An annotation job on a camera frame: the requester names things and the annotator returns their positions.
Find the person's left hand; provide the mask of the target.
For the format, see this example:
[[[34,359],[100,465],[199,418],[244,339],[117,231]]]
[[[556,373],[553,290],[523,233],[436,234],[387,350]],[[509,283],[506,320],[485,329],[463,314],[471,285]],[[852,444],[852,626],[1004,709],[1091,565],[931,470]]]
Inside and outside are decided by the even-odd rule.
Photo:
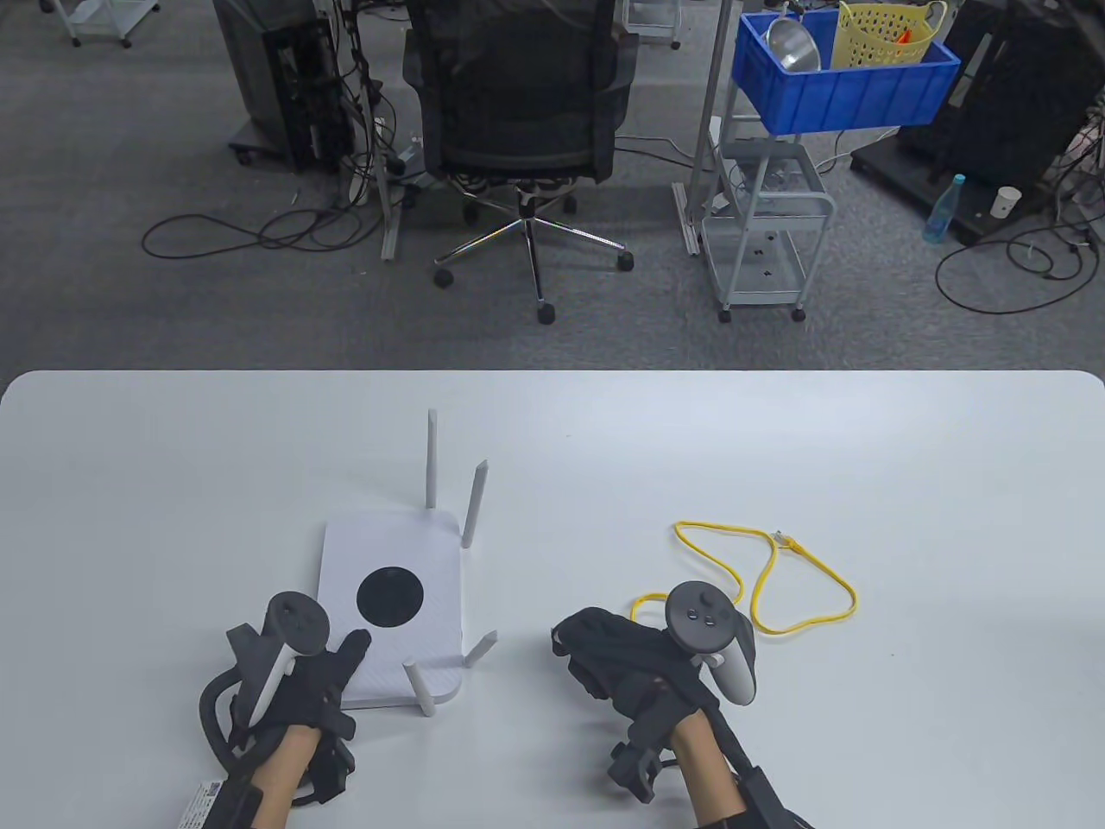
[[[354,630],[336,650],[326,647],[327,636],[291,643],[276,633],[257,633],[251,625],[238,625],[227,636],[236,667],[229,671],[227,688],[234,695],[224,746],[236,765],[259,766],[294,725],[319,730],[329,742],[355,737],[357,724],[344,711],[343,697],[372,643],[369,631]]]

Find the person's right hand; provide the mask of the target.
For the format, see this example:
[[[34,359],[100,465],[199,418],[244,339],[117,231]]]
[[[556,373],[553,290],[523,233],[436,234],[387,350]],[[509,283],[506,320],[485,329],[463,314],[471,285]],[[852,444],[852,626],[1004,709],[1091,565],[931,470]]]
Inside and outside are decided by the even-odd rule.
[[[756,699],[756,646],[750,621],[732,604],[713,617],[727,642],[720,647],[722,696],[736,706]],[[701,678],[694,655],[669,630],[588,607],[552,628],[552,652],[568,659],[570,674],[596,699],[607,699],[633,722],[646,718],[673,731],[683,718],[719,707]]]

